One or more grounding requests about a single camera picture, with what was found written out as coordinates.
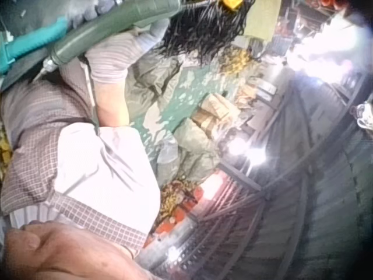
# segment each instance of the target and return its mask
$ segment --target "teal tool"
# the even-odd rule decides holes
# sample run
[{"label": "teal tool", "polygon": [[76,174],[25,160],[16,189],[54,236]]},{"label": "teal tool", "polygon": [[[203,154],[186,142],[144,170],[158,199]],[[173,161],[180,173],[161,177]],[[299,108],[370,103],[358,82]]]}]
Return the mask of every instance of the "teal tool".
[{"label": "teal tool", "polygon": [[0,33],[0,75],[7,73],[17,58],[66,35],[68,21],[61,17],[56,23],[40,28],[24,36],[7,41],[6,34]]}]

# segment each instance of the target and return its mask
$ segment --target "plaid shirt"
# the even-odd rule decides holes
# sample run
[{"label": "plaid shirt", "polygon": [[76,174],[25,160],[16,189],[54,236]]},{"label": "plaid shirt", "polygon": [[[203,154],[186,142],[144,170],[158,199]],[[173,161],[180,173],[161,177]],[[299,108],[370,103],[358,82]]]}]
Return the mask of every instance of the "plaid shirt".
[{"label": "plaid shirt", "polygon": [[60,73],[65,81],[62,85],[47,81],[21,83],[2,96],[2,119],[14,153],[3,182],[1,211],[7,215],[46,202],[78,226],[139,250],[148,232],[119,223],[54,188],[61,131],[76,120],[92,119],[79,61],[61,68]]}]

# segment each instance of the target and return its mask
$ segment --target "worker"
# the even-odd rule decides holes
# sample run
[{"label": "worker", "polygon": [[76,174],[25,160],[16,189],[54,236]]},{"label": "worker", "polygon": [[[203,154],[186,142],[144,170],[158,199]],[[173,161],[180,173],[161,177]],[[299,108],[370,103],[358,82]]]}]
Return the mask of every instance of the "worker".
[{"label": "worker", "polygon": [[115,35],[85,54],[97,129],[78,59],[60,67],[63,82],[21,82],[3,94],[13,158],[0,236],[10,279],[156,279],[133,260],[158,214],[160,191],[129,126],[124,87],[128,67],[161,41],[168,23]]}]

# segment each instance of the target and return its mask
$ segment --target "wrist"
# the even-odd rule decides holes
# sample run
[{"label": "wrist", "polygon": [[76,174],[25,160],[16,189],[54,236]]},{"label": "wrist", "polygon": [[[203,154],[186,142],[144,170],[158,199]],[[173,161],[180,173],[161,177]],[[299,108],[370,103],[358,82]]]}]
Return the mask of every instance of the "wrist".
[{"label": "wrist", "polygon": [[100,126],[121,127],[129,125],[124,88],[124,80],[118,83],[94,81],[97,116]]}]

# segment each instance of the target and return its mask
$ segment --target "metal frame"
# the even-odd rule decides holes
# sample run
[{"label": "metal frame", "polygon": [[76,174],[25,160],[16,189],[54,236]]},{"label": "metal frame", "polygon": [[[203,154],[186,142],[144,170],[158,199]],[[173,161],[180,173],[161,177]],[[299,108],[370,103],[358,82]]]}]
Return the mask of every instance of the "metal frame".
[{"label": "metal frame", "polygon": [[229,270],[232,268],[232,266],[237,262],[239,257],[242,255],[244,252],[245,248],[247,247],[248,243],[252,239],[256,228],[259,225],[260,220],[262,219],[263,213],[264,213],[264,208],[265,208],[266,202],[263,201],[260,206],[258,207],[258,210],[256,211],[256,214],[251,221],[251,224],[249,228],[246,231],[246,234],[242,241],[239,243],[237,250],[234,252],[232,257],[229,259],[228,263],[224,266],[222,272],[218,275],[216,280],[223,280],[226,275],[228,274]]}]

